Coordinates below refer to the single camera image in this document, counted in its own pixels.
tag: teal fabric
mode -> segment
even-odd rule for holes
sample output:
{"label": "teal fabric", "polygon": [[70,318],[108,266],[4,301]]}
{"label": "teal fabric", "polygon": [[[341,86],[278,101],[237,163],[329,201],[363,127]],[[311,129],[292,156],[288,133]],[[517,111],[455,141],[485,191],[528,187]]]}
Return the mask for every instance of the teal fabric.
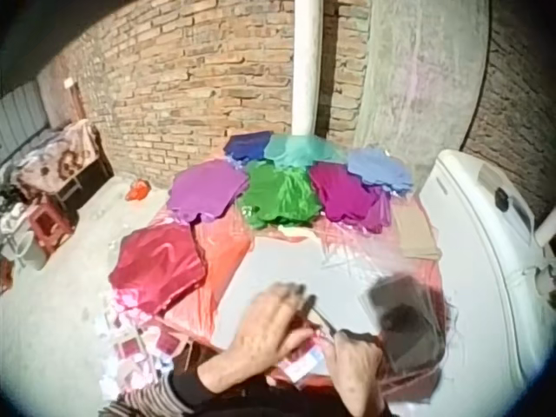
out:
{"label": "teal fabric", "polygon": [[246,170],[249,188],[237,204],[251,227],[307,224],[320,213],[321,204],[305,169],[277,169],[271,162],[252,161]]}
{"label": "teal fabric", "polygon": [[346,163],[346,153],[319,136],[272,135],[264,157],[278,168],[306,168],[315,162]]}

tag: dark blue fabric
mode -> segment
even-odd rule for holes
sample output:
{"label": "dark blue fabric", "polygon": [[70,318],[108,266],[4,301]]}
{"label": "dark blue fabric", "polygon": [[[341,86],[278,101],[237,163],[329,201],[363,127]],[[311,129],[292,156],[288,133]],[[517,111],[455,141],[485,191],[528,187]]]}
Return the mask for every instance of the dark blue fabric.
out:
{"label": "dark blue fabric", "polygon": [[224,152],[236,161],[261,161],[264,159],[264,149],[267,147],[271,135],[272,132],[268,130],[233,135],[226,143]]}

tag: brick wall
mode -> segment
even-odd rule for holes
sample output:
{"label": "brick wall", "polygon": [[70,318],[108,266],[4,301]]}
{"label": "brick wall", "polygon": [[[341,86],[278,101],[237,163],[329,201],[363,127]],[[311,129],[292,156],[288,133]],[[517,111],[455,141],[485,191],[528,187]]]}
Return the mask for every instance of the brick wall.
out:
{"label": "brick wall", "polygon": [[553,20],[543,26],[525,0],[493,0],[492,13],[483,95],[464,150],[502,167],[543,218],[556,204]]}
{"label": "brick wall", "polygon": [[[317,131],[346,145],[365,76],[368,2],[325,2]],[[168,185],[234,133],[289,130],[293,9],[290,0],[137,0],[43,69],[45,105],[70,105],[49,88],[63,82],[52,67],[64,60],[116,172]]]}

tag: magenta fabric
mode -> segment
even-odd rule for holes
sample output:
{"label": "magenta fabric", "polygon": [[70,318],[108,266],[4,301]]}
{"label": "magenta fabric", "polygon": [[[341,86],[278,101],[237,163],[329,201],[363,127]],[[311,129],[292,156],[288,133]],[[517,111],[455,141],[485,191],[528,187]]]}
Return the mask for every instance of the magenta fabric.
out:
{"label": "magenta fabric", "polygon": [[381,187],[365,187],[345,165],[318,162],[309,169],[313,187],[331,222],[345,222],[380,233],[390,224],[390,201]]}
{"label": "magenta fabric", "polygon": [[248,186],[248,176],[228,161],[213,160],[175,176],[167,207],[179,222],[212,222]]}
{"label": "magenta fabric", "polygon": [[127,236],[109,281],[122,311],[153,315],[205,274],[191,228],[170,223]]}

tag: light blue fabric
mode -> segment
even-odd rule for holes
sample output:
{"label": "light blue fabric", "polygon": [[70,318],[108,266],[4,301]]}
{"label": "light blue fabric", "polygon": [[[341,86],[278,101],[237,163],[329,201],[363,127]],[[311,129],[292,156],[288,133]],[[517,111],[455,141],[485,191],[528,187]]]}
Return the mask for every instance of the light blue fabric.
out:
{"label": "light blue fabric", "polygon": [[333,143],[313,135],[272,135],[264,157],[278,168],[310,167],[317,161],[346,163],[345,152]]}
{"label": "light blue fabric", "polygon": [[347,170],[360,176],[366,184],[380,185],[399,195],[405,195],[414,185],[409,169],[382,149],[352,150],[347,156]]}

